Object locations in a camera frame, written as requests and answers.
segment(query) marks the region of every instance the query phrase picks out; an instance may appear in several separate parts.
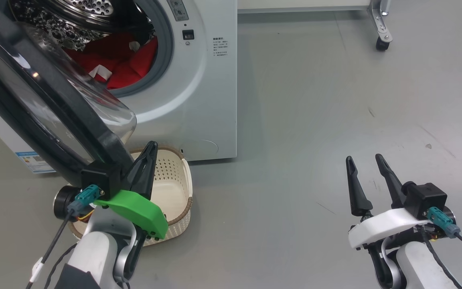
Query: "green 3d-printed part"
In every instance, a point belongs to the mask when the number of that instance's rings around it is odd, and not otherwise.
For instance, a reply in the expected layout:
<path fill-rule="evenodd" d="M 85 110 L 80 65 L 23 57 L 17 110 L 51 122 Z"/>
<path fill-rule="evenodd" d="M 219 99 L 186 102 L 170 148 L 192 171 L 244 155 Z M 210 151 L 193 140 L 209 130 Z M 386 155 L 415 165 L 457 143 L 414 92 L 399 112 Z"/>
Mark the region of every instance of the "green 3d-printed part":
<path fill-rule="evenodd" d="M 111 200 L 94 201 L 98 206 L 109 206 L 115 213 L 132 221 L 153 238 L 165 238 L 168 223 L 160 207 L 136 192 L 121 190 Z"/>

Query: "caster wheel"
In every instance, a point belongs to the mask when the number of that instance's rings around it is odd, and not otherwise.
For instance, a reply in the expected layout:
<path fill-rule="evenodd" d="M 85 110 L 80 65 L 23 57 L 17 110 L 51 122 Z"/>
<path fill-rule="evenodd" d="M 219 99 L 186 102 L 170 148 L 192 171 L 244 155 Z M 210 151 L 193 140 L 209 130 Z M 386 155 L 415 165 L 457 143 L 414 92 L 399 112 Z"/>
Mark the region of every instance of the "caster wheel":
<path fill-rule="evenodd" d="M 375 48 L 378 51 L 386 51 L 386 49 L 388 49 L 388 47 L 390 47 L 389 42 L 382 41 L 380 37 L 377 38 L 377 43 L 375 44 Z"/>

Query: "teal connector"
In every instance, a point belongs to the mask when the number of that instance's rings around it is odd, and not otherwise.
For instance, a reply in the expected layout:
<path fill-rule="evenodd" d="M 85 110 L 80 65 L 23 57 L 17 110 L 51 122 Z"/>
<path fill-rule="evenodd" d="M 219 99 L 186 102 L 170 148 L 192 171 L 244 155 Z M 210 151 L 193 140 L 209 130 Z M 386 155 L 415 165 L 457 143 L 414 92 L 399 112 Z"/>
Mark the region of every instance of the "teal connector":
<path fill-rule="evenodd" d="M 456 238 L 455 234 L 461 232 L 461 229 L 454 225 L 454 221 L 436 207 L 432 207 L 427 211 L 427 218 L 440 227 L 449 238 Z"/>
<path fill-rule="evenodd" d="M 72 215 L 78 216 L 81 210 L 93 203 L 96 199 L 99 199 L 101 192 L 101 189 L 97 185 L 89 185 L 74 198 L 74 201 L 69 204 L 67 210 L 72 210 Z"/>

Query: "red clothing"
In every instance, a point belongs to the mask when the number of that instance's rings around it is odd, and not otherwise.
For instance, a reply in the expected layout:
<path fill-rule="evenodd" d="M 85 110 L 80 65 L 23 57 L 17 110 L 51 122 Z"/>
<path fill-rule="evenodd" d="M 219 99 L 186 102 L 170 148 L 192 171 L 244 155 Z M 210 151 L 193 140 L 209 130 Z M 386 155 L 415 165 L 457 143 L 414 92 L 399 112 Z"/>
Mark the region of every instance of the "red clothing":
<path fill-rule="evenodd" d="M 136 52 L 132 49 L 134 46 L 138 44 L 131 33 L 114 33 L 89 42 L 83 51 L 64 51 L 95 80 L 113 90 L 132 85 L 147 75 L 158 49 L 158 39 L 154 37 Z"/>

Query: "laundry basket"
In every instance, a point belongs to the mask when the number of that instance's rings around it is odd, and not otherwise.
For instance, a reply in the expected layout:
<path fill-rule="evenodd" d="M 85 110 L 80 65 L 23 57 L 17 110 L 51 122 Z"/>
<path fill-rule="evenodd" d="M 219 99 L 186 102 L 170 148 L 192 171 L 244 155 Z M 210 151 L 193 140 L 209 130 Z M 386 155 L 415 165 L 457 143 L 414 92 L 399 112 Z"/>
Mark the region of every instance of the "laundry basket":
<path fill-rule="evenodd" d="M 192 177 L 185 158 L 178 152 L 168 148 L 160 148 L 156 158 L 154 182 L 152 184 L 151 201 L 162 209 L 168 221 L 165 239 L 146 240 L 144 246 L 160 243 L 185 232 L 190 223 L 192 207 Z M 87 225 L 83 222 L 69 223 L 69 229 L 81 238 Z"/>

